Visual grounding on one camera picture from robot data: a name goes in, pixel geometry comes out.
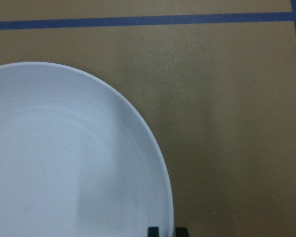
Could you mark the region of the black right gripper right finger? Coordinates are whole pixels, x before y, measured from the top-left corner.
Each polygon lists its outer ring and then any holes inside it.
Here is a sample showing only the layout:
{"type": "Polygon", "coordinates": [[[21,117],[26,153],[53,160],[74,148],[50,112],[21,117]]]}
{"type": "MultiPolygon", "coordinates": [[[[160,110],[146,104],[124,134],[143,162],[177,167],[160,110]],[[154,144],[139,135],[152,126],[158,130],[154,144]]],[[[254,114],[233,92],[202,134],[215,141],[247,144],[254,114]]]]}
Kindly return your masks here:
{"type": "Polygon", "coordinates": [[[189,237],[188,229],[185,227],[176,227],[175,237],[189,237]]]}

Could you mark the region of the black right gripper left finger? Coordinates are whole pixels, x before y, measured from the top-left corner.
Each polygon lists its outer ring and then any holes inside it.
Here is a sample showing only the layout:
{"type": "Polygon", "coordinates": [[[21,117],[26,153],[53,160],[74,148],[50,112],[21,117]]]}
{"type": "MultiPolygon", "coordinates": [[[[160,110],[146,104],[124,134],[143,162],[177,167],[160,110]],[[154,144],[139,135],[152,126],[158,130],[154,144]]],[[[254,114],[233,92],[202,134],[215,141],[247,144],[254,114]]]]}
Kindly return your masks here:
{"type": "Polygon", "coordinates": [[[148,227],[148,237],[159,237],[159,227],[148,227]]]}

